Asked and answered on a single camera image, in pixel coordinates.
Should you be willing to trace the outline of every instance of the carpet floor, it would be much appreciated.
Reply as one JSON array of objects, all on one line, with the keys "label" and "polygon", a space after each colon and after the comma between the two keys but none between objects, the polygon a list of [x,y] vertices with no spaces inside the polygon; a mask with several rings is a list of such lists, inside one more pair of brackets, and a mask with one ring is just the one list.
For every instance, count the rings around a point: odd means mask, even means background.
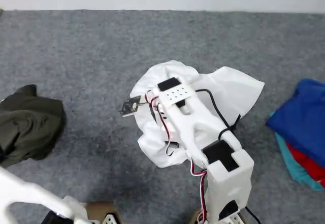
[{"label": "carpet floor", "polygon": [[[126,224],[187,224],[200,206],[199,179],[188,162],[157,168],[138,147],[134,118],[118,112],[147,69],[171,59],[200,73],[229,66],[266,83],[237,128],[255,161],[248,206],[265,224],[322,223],[325,193],[290,178],[265,121],[301,78],[325,81],[325,15],[3,12],[0,94],[35,83],[39,95],[63,101],[68,118],[45,160],[8,170],[60,197],[114,200]],[[24,224],[47,213],[27,204],[12,210]]]}]

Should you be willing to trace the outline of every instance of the blue cloth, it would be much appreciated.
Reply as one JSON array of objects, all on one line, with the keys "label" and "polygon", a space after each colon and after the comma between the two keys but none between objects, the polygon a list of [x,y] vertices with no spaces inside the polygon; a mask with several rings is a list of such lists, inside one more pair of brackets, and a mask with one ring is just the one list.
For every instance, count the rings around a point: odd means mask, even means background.
[{"label": "blue cloth", "polygon": [[267,126],[325,168],[325,84],[302,79]]},{"label": "blue cloth", "polygon": [[293,178],[293,180],[300,182],[300,183],[307,184],[314,191],[324,190],[323,186],[320,185],[319,182],[314,181],[308,175],[306,170],[302,166],[300,166],[298,162],[296,162],[296,160],[294,159],[290,150],[288,149],[284,139],[277,133],[275,135],[276,135],[276,139],[278,141],[280,151],[281,151],[282,157],[284,159],[285,165],[288,168],[288,171],[289,171],[291,177]]}]

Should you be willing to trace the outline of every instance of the stack of folded clothes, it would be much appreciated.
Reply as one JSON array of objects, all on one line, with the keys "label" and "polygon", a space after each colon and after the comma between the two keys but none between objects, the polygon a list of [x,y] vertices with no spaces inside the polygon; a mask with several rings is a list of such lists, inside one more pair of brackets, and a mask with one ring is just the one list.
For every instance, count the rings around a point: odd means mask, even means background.
[{"label": "stack of folded clothes", "polygon": [[325,84],[302,79],[266,124],[276,133],[292,178],[313,190],[324,190]]}]

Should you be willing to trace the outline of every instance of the white plastic bracket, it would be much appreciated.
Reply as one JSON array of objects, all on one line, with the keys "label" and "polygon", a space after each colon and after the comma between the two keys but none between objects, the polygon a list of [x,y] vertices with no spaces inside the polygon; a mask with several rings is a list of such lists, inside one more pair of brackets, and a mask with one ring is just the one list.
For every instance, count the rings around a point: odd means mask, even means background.
[{"label": "white plastic bracket", "polygon": [[113,215],[107,215],[102,224],[117,224],[118,222],[115,220]]},{"label": "white plastic bracket", "polygon": [[159,100],[166,108],[169,108],[173,104],[193,96],[195,93],[186,83],[181,83],[168,90],[159,92]]}]

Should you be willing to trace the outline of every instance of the white cloth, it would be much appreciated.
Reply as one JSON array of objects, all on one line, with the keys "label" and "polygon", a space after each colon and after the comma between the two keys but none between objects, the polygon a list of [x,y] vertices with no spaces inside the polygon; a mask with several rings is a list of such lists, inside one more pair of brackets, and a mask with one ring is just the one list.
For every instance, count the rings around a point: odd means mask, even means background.
[{"label": "white cloth", "polygon": [[[264,86],[263,82],[236,69],[222,67],[210,74],[199,74],[194,68],[171,60],[151,67],[135,84],[130,97],[144,95],[158,83],[172,77],[190,84],[195,90],[210,90],[229,125],[234,124],[239,114],[243,117],[253,107]],[[212,114],[218,116],[207,93],[198,92],[198,97]],[[148,104],[140,106],[135,114],[137,125],[143,132],[138,139],[141,150],[158,167],[183,163],[187,159],[185,149],[177,148],[171,156],[165,154],[166,131],[161,126],[158,114],[156,118],[157,123]],[[171,140],[177,142],[177,135],[172,134]]]}]

